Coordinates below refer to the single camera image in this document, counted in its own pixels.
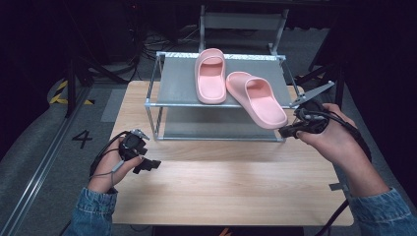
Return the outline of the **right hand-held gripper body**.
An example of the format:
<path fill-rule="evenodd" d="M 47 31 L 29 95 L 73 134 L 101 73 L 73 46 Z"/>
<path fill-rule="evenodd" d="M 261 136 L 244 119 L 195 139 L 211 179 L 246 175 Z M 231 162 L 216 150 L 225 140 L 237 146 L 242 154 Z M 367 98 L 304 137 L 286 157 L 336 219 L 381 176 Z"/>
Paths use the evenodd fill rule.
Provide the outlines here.
<path fill-rule="evenodd" d="M 290 104 L 295 109 L 296 121 L 293 124 L 303 122 L 306 125 L 303 132 L 321 133 L 328 124 L 328 113 L 322 104 L 315 100 L 315 97 L 332 86 L 333 84 L 327 84 L 307 92 L 297 93 L 297 98 Z"/>

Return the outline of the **grey metal shoe rack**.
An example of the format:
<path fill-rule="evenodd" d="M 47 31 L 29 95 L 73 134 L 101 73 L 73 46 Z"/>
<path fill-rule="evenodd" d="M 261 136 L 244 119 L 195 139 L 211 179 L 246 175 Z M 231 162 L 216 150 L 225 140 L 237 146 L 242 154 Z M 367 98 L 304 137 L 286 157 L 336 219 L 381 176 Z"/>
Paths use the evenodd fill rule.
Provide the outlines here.
<path fill-rule="evenodd" d="M 231 95 L 220 104 L 199 102 L 194 73 L 197 57 L 184 52 L 157 54 L 145 101 L 155 140 L 285 141 L 277 131 L 256 125 Z M 283 55 L 227 54 L 225 69 L 268 80 L 284 111 L 292 113 L 290 104 L 299 90 L 286 82 L 291 75 Z"/>

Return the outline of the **pink slipper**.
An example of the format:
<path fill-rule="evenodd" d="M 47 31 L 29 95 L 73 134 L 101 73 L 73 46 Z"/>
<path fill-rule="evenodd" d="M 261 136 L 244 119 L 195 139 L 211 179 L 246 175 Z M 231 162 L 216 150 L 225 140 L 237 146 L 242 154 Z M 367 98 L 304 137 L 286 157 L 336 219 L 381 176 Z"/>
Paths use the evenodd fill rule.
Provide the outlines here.
<path fill-rule="evenodd" d="M 217 48 L 202 51 L 195 62 L 195 84 L 198 100 L 219 104 L 226 99 L 225 58 Z"/>
<path fill-rule="evenodd" d="M 261 128 L 276 130 L 287 124 L 287 115 L 266 79 L 246 72 L 233 72 L 226 78 L 226 88 Z"/>

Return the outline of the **black tripod stand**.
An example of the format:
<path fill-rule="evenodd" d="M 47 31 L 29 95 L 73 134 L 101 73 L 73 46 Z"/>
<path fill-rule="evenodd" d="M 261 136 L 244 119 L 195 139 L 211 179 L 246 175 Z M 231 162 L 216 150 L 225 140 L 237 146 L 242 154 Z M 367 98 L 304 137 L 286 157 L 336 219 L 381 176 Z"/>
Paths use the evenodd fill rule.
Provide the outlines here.
<path fill-rule="evenodd" d="M 304 76 L 294 77 L 294 83 L 297 86 L 309 84 L 315 89 L 327 84 L 333 84 L 332 87 L 326 88 L 324 92 L 333 90 L 333 102 L 339 106 L 342 105 L 344 92 L 344 71 L 341 64 L 328 64 L 315 69 Z"/>
<path fill-rule="evenodd" d="M 113 72 L 105 69 L 103 66 L 87 59 L 82 56 L 71 56 L 67 63 L 67 92 L 68 92 L 68 103 L 66 118 L 69 118 L 74 112 L 78 105 L 76 101 L 76 80 L 79 80 L 82 86 L 91 87 L 93 85 L 93 78 L 89 68 L 95 69 L 99 74 L 116 84 L 126 85 L 128 81 L 120 78 Z"/>

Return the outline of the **person's left hand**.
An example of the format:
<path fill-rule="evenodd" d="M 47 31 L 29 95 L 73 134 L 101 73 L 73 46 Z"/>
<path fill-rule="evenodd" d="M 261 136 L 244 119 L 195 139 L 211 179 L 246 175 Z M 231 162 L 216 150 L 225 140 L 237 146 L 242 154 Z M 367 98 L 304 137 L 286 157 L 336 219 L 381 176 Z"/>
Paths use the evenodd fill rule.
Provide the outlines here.
<path fill-rule="evenodd" d="M 107 150 L 89 179 L 88 189 L 101 194 L 107 193 L 142 161 L 141 155 L 125 161 L 116 148 Z"/>

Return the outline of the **person's right hand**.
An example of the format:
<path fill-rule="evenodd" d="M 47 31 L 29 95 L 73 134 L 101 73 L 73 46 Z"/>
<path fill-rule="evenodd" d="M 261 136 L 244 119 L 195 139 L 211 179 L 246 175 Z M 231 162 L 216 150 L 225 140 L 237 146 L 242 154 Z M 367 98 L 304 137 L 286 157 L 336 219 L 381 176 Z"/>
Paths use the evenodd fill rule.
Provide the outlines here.
<path fill-rule="evenodd" d="M 297 132 L 297 137 L 315 148 L 326 160 L 343 169 L 371 164 L 368 156 L 349 132 L 333 120 L 319 134 Z"/>

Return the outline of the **metal floor rail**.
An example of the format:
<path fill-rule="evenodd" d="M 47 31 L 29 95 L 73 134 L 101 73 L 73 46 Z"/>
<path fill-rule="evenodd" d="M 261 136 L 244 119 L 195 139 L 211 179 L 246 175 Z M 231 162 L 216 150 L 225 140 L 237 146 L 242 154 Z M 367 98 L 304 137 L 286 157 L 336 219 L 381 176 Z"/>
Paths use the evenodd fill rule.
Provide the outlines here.
<path fill-rule="evenodd" d="M 0 236 L 16 235 L 89 93 L 90 88 L 80 89 L 68 117 L 64 106 L 52 105 L 0 162 Z"/>
<path fill-rule="evenodd" d="M 335 104 L 328 96 L 324 97 L 324 102 L 324 107 L 339 119 L 339 122 L 335 122 L 341 124 L 352 136 L 351 130 L 356 129 L 354 121 L 345 115 L 339 105 Z M 386 197 L 391 191 L 391 188 L 385 183 L 372 162 L 370 165 L 352 169 L 339 168 L 346 176 L 354 206 L 382 207 L 388 204 Z"/>

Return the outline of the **grey metal frame chair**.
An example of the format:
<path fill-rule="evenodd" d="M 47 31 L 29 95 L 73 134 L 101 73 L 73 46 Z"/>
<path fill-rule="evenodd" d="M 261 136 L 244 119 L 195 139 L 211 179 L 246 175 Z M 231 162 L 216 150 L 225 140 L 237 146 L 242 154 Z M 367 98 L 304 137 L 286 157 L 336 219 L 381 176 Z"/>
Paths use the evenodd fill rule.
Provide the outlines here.
<path fill-rule="evenodd" d="M 206 49 L 206 29 L 213 30 L 274 30 L 273 42 L 268 44 L 271 55 L 277 55 L 289 10 L 284 9 L 279 14 L 249 14 L 249 13 L 217 13 L 209 12 L 205 5 L 201 6 L 199 31 L 199 51 Z"/>

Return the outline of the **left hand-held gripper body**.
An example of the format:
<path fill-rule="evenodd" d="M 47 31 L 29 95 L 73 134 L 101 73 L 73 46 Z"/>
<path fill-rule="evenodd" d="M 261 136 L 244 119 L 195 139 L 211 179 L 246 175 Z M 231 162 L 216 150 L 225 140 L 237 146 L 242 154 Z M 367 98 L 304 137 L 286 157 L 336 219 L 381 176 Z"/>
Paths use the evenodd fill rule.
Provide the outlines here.
<path fill-rule="evenodd" d="M 149 137 L 140 129 L 125 132 L 123 141 L 119 144 L 119 154 L 127 161 L 139 156 L 138 150 L 146 147 Z"/>

